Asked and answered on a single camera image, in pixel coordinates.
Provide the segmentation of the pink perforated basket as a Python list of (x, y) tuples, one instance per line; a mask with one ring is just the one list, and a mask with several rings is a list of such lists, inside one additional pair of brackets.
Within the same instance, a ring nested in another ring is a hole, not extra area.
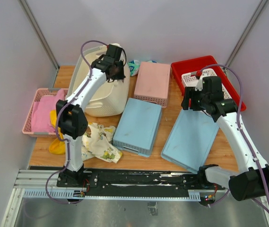
[(133, 97), (166, 108), (168, 106), (170, 70), (169, 64), (142, 62)]

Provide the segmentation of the large cream laundry basket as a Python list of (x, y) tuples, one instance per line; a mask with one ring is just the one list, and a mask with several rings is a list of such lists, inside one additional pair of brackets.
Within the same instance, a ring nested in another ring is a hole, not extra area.
[[(68, 100), (75, 93), (76, 89), (89, 75), (89, 66), (80, 56), (75, 66), (69, 90), (66, 95)], [(114, 82), (105, 82), (92, 96), (85, 113), (93, 117), (106, 117), (119, 115), (123, 112), (128, 100), (130, 86), (130, 69), (124, 66), (124, 80), (115, 80)]]

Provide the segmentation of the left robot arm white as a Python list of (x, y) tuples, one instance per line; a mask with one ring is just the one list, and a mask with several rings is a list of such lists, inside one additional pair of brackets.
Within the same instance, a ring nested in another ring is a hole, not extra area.
[(89, 71), (78, 88), (65, 101), (56, 103), (55, 131), (65, 143), (66, 160), (58, 172), (58, 187), (82, 187), (85, 182), (84, 164), (81, 157), (82, 137), (88, 128), (84, 114), (86, 106), (96, 91), (106, 82), (123, 81), (126, 64), (125, 50), (108, 44), (101, 57), (88, 64)]

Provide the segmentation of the white perforated basket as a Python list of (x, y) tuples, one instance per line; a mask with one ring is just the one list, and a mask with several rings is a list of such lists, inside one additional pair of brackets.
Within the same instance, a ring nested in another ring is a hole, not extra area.
[(183, 110), (205, 111), (215, 115), (219, 113), (218, 105), (231, 99), (222, 79), (211, 68), (182, 74), (181, 79), (184, 86)]

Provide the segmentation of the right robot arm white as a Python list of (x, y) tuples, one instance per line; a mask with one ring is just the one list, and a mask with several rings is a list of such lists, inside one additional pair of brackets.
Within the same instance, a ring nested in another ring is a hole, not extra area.
[(218, 76), (200, 76), (194, 87), (186, 87), (183, 110), (206, 111), (226, 136), (234, 152), (239, 173), (216, 164), (198, 170), (197, 183), (202, 189), (214, 183), (229, 189), (237, 201), (269, 194), (269, 164), (253, 144), (233, 99), (225, 99)]

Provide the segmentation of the blue perforated basket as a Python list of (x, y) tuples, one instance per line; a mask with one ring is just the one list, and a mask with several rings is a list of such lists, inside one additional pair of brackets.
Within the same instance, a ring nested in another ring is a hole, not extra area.
[(143, 157), (151, 156), (161, 115), (160, 105), (129, 98), (116, 128), (113, 145)]
[(181, 110), (161, 157), (196, 174), (206, 162), (219, 126), (203, 112)]

